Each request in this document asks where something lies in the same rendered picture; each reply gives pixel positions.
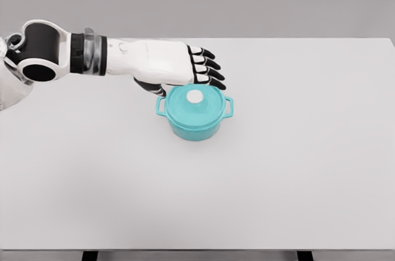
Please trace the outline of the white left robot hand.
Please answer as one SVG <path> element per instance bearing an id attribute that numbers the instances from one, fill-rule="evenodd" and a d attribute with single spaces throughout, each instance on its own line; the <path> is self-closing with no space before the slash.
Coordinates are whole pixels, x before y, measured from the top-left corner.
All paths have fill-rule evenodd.
<path id="1" fill-rule="evenodd" d="M 164 85 L 209 85 L 226 90 L 215 55 L 181 41 L 141 40 L 133 43 L 134 81 L 144 90 L 166 96 Z"/>

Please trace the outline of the teal pot lid white knob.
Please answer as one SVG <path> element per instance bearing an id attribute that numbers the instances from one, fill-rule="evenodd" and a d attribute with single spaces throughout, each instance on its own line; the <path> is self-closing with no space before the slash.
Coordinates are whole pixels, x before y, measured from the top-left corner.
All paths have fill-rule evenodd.
<path id="1" fill-rule="evenodd" d="M 191 102 L 188 93 L 199 91 L 201 100 Z M 186 85 L 170 90 L 164 102 L 168 119 L 184 128 L 203 128 L 217 123 L 225 112 L 225 97 L 214 86 Z"/>

